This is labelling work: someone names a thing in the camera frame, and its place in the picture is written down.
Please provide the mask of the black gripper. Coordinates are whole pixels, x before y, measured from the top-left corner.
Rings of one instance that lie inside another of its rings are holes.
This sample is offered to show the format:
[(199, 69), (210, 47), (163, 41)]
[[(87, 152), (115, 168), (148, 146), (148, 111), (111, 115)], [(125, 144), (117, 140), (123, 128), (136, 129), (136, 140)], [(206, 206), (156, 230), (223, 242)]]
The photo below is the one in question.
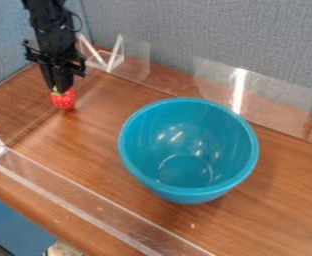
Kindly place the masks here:
[(87, 58), (76, 47), (80, 29), (72, 19), (32, 19), (31, 25), (36, 40), (23, 42), (25, 58), (39, 64), (48, 88), (56, 86), (56, 92), (63, 94), (73, 86), (73, 77), (87, 75)]

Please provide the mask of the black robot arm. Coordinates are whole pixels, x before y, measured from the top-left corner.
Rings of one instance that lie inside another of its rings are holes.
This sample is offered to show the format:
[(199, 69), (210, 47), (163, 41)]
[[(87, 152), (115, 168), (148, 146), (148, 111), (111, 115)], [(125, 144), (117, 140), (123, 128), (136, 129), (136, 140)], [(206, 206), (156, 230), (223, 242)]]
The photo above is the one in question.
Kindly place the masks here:
[(76, 47), (83, 29), (80, 16), (65, 7), (67, 0), (21, 0), (29, 12), (36, 40), (25, 39), (25, 58), (40, 65), (48, 88), (64, 94), (75, 77), (87, 76), (87, 57)]

